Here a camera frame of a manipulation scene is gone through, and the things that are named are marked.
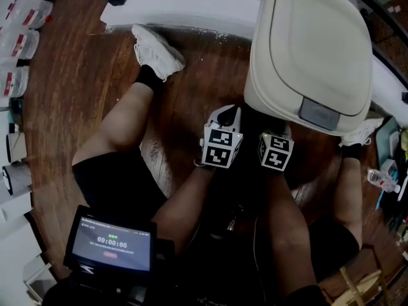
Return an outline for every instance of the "person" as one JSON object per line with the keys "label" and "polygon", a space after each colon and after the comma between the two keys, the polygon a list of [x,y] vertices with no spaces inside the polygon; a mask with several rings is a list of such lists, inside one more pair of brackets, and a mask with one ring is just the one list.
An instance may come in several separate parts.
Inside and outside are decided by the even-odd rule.
{"label": "person", "polygon": [[[73,174],[86,202],[102,212],[117,212],[122,217],[138,221],[151,220],[157,224],[158,238],[174,242],[176,255],[189,259],[187,266],[185,263],[181,265],[189,271],[181,271],[185,275],[182,285],[186,288],[181,289],[179,303],[243,305],[250,302],[256,305],[266,302],[265,291],[276,290],[284,305],[305,300],[314,305],[326,305],[317,283],[352,259],[362,245],[360,152],[381,121],[366,120],[359,130],[342,138],[342,164],[333,196],[332,217],[320,219],[309,228],[283,174],[261,166],[257,168],[257,171],[262,171],[262,175],[257,172],[257,178],[265,181],[268,207],[257,219],[255,228],[258,232],[254,235],[260,242],[261,254],[266,254],[269,259],[272,270],[266,266],[264,272],[271,278],[273,287],[266,286],[261,280],[261,290],[245,293],[251,280],[241,280],[241,277],[250,276],[240,259],[241,255],[232,255],[231,249],[228,252],[212,249],[215,255],[224,254],[224,259],[234,259],[234,263],[224,269],[229,276],[228,273],[223,276],[218,269],[223,266],[224,260],[214,261],[210,256],[211,247],[206,242],[198,248],[200,256],[185,252],[196,236],[207,195],[211,193],[214,168],[196,167],[181,187],[166,199],[140,154],[138,147],[145,134],[154,95],[163,89],[163,82],[168,76],[184,68],[185,61],[164,38],[149,28],[134,25],[132,32],[137,40],[135,53],[141,65],[140,73],[73,158]],[[246,114],[250,112],[243,112],[242,117],[245,118]],[[260,128],[244,126],[245,140],[238,156],[247,153],[249,148],[253,152],[248,154],[255,154],[251,154],[252,158],[236,160],[235,168],[245,162],[242,160],[252,160],[246,166],[259,164],[256,145],[253,148],[251,144],[256,144],[256,135],[259,134],[256,131]],[[214,262],[217,265],[212,267],[210,275],[201,273],[208,272],[207,267]],[[256,258],[255,264],[256,270],[262,272],[262,264],[258,264]]]}

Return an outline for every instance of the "thigh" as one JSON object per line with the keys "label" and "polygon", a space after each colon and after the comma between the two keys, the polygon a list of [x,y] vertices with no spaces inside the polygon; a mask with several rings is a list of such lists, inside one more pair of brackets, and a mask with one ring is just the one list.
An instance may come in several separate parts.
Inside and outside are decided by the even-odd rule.
{"label": "thigh", "polygon": [[312,264],[318,282],[333,275],[360,251],[357,240],[343,225],[329,217],[309,227]]}
{"label": "thigh", "polygon": [[92,157],[72,171],[88,205],[102,212],[149,221],[167,200],[139,149]]}

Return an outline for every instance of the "red label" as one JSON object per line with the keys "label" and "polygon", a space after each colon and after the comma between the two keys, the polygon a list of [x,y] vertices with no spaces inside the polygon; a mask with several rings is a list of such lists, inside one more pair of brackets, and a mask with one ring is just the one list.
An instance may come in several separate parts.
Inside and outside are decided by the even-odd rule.
{"label": "red label", "polygon": [[7,73],[6,89],[4,90],[4,96],[9,95],[12,81],[13,81],[13,73]]}
{"label": "red label", "polygon": [[30,23],[30,20],[32,19],[32,17],[35,14],[35,10],[31,9],[30,12],[28,13],[27,18],[25,19],[25,21],[23,21],[23,25],[28,25],[28,23]]}
{"label": "red label", "polygon": [[19,50],[19,48],[20,48],[21,43],[23,42],[23,40],[24,40],[24,35],[23,35],[23,34],[20,34],[20,35],[18,36],[17,43],[15,44],[15,47],[14,47],[14,49],[13,49],[13,52],[11,53],[11,56],[12,56],[12,57],[17,56],[18,50]]}

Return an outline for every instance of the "digital timer display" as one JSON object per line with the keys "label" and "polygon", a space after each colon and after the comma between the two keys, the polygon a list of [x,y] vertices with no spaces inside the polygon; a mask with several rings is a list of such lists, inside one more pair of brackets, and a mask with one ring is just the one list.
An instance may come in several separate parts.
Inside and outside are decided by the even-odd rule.
{"label": "digital timer display", "polygon": [[150,270],[150,233],[81,217],[72,253],[108,265]]}

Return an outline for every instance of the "black shorts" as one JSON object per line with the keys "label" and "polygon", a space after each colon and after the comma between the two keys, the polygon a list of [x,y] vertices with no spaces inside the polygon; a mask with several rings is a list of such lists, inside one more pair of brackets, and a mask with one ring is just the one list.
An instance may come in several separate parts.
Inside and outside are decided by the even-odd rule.
{"label": "black shorts", "polygon": [[[149,221],[166,201],[139,149],[127,153],[108,153],[82,161],[73,166],[73,174],[88,205],[102,212],[130,217],[137,221]],[[312,264],[317,281],[334,274],[359,251],[358,243],[350,231],[330,218],[314,222],[309,227],[309,232]],[[216,252],[232,258],[231,250],[219,249]],[[228,272],[236,271],[238,264],[239,260],[232,263]],[[205,265],[204,268],[210,268],[211,265]],[[216,277],[222,278],[222,275],[209,273],[209,277],[215,280]],[[220,280],[229,282],[232,277],[234,275],[227,275],[225,279]],[[224,285],[226,293],[229,290],[227,286]],[[197,304],[213,302],[206,298],[203,295],[196,297]],[[323,295],[315,286],[293,293],[286,298],[286,304],[297,305],[305,300],[311,300],[315,305],[325,304]]]}

